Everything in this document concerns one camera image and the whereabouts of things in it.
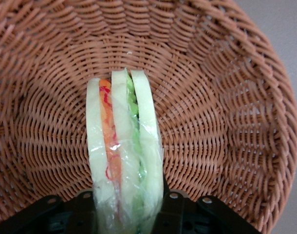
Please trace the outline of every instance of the cling film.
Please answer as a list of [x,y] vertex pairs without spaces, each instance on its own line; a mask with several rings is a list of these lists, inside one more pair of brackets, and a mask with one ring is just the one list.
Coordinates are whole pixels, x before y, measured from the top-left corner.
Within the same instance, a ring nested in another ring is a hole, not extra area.
[[163,197],[163,150],[144,72],[91,79],[86,122],[99,233],[150,233]]

